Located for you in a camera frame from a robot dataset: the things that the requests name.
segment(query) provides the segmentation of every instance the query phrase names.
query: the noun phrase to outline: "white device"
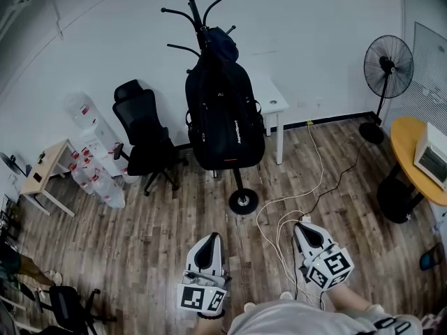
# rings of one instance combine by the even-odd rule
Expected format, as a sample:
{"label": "white device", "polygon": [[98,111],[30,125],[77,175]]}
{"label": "white device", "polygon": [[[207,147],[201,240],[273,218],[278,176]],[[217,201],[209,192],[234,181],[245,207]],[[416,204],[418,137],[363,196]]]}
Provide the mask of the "white device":
{"label": "white device", "polygon": [[202,238],[188,252],[182,282],[177,284],[177,307],[219,315],[230,279],[223,267],[224,250],[219,233]]}
{"label": "white device", "polygon": [[119,144],[119,139],[103,118],[95,118],[94,123],[81,132],[80,139],[110,176],[121,174],[113,160],[112,152],[115,144]]}
{"label": "white device", "polygon": [[314,282],[322,291],[343,283],[354,269],[346,248],[340,249],[329,232],[308,222],[293,227],[298,250],[305,260],[300,268],[306,282]]}
{"label": "white device", "polygon": [[447,189],[447,136],[431,123],[427,123],[416,145],[414,165]]}

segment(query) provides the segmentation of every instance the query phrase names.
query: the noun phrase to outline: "shoe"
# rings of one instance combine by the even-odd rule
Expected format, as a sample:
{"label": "shoe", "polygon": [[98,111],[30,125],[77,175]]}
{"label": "shoe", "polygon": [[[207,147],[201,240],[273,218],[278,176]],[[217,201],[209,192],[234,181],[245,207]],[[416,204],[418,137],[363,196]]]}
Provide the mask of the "shoe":
{"label": "shoe", "polygon": [[280,300],[295,300],[291,292],[282,292],[279,298]]}
{"label": "shoe", "polygon": [[244,313],[246,313],[247,311],[250,311],[252,308],[254,308],[256,306],[255,303],[246,303],[244,305]]}
{"label": "shoe", "polygon": [[54,281],[54,284],[57,287],[60,287],[62,285],[62,275],[58,271],[50,271],[50,274],[48,274],[48,278]]}

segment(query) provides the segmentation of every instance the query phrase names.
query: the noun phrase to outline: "black baseboard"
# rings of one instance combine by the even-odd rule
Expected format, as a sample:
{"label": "black baseboard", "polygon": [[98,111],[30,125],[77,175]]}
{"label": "black baseboard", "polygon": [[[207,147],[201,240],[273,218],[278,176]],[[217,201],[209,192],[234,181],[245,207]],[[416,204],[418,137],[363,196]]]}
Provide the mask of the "black baseboard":
{"label": "black baseboard", "polygon": [[[374,112],[362,112],[362,113],[339,115],[337,117],[313,119],[312,123],[313,124],[323,124],[323,123],[330,123],[331,121],[340,121],[340,120],[354,119],[354,118],[360,118],[360,117],[375,118],[375,116],[376,116],[376,114]],[[307,121],[300,121],[298,123],[286,124],[286,125],[284,125],[284,130],[286,131],[288,129],[301,128],[302,126],[306,126],[306,125],[307,125]],[[275,131],[277,131],[276,126],[274,126],[272,128],[272,133]],[[177,150],[189,149],[189,148],[191,148],[191,143],[177,145],[175,148]]]}

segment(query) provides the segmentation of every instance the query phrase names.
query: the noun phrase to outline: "black fan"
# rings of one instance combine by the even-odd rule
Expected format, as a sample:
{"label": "black fan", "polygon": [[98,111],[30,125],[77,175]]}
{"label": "black fan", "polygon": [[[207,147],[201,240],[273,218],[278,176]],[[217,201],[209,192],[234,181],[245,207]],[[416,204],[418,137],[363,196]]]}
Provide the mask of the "black fan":
{"label": "black fan", "polygon": [[20,169],[19,165],[15,163],[15,156],[11,155],[11,157],[7,157],[5,153],[0,153],[1,159],[4,161],[6,166],[11,169],[15,174],[20,174],[20,172],[26,176],[22,169]]}
{"label": "black fan", "polygon": [[413,56],[404,41],[392,35],[377,38],[365,55],[364,71],[370,89],[380,96],[375,123],[360,125],[360,134],[374,144],[383,142],[379,113],[384,100],[400,96],[413,78]]}

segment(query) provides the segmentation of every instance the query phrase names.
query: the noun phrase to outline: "round wooden table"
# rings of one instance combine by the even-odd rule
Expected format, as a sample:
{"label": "round wooden table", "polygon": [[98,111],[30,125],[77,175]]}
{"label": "round wooden table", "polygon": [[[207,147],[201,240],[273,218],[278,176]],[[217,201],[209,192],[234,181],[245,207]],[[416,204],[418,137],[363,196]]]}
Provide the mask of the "round wooden table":
{"label": "round wooden table", "polygon": [[[397,163],[379,185],[377,200],[385,217],[396,223],[407,222],[411,211],[423,198],[447,206],[447,192],[414,165],[416,145],[424,128],[425,122],[413,117],[397,118],[391,125],[390,139]],[[396,179],[401,170],[411,185]],[[411,193],[415,189],[419,192],[413,198]]]}

